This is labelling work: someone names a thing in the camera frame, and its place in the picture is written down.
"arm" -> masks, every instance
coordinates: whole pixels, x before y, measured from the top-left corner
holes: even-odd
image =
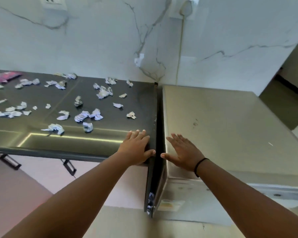
[[[205,157],[182,135],[171,135],[172,138],[167,137],[167,140],[178,156],[161,154],[161,157],[188,171],[194,171],[196,164]],[[246,238],[298,237],[298,216],[210,160],[199,164],[197,174]]]
[[[128,132],[118,151],[39,206],[3,238],[83,237],[128,167],[155,154],[144,151],[146,131]]]

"person's right arm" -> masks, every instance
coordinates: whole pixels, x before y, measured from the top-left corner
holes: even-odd
[[[178,156],[161,157],[188,171],[194,171],[204,155],[182,135],[167,140]],[[202,161],[197,174],[215,195],[246,238],[298,238],[298,216],[254,188],[243,183],[210,160]]]

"black handle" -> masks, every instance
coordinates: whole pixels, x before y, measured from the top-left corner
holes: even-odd
[[[70,160],[63,161],[63,165],[65,166],[65,168],[67,169],[67,171],[71,174],[71,176],[74,176],[75,175],[75,173],[76,173],[77,170],[72,165],[72,163],[70,162]]]
[[[18,170],[21,167],[21,164],[8,155],[1,155],[0,160],[14,170]]]

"dark granite counter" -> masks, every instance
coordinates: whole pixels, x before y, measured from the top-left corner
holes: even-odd
[[[25,86],[16,89],[20,79],[33,80],[38,78],[40,85]],[[23,76],[15,78],[0,89],[0,100],[8,99],[0,104],[0,111],[8,107],[16,107],[22,101],[31,110],[29,116],[2,118],[0,117],[0,153],[23,156],[36,156],[59,158],[69,160],[101,161],[115,153],[119,144],[129,130],[145,129],[151,136],[149,147],[156,147],[156,119],[157,119],[157,85],[154,83],[133,82],[130,88],[125,80],[118,80],[117,84],[111,85],[113,96],[102,100],[98,99],[98,91],[93,84],[108,87],[105,79],[77,77],[76,80],[68,80],[65,90],[59,90],[55,86],[44,87],[46,81],[64,80],[63,77],[23,72]],[[126,98],[119,95],[127,93]],[[76,96],[81,96],[83,106],[76,108],[74,101]],[[122,109],[115,108],[114,103],[123,104]],[[85,122],[93,123],[94,130],[86,134],[81,123],[74,121],[74,116],[82,110],[92,113],[99,108],[102,120],[86,118]],[[59,121],[61,116],[58,112],[68,111],[68,120]],[[127,118],[126,114],[135,112],[135,120]],[[52,134],[48,136],[49,124],[60,124],[65,132],[62,136]]]

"person's left arm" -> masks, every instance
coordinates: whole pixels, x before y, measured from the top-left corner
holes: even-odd
[[[83,237],[126,169],[155,154],[144,151],[150,138],[145,134],[128,132],[115,154],[53,195],[3,238]]]

